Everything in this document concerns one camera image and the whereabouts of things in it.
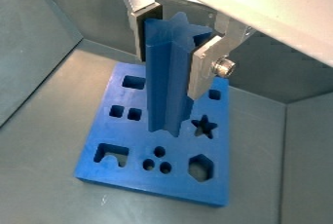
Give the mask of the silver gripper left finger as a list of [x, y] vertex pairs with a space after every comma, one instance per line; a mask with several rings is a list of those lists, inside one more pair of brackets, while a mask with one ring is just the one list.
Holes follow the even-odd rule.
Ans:
[[163, 18], [163, 6], [155, 0], [123, 0], [135, 38], [135, 52], [145, 60], [144, 20]]

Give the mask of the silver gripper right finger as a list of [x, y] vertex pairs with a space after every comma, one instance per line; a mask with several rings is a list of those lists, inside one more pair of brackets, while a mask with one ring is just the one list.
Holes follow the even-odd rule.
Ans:
[[250, 25], [223, 13], [215, 15], [214, 30], [215, 35], [192, 53], [187, 88], [191, 99], [198, 99], [210, 89], [215, 76], [230, 76], [235, 63], [228, 54], [255, 33]]

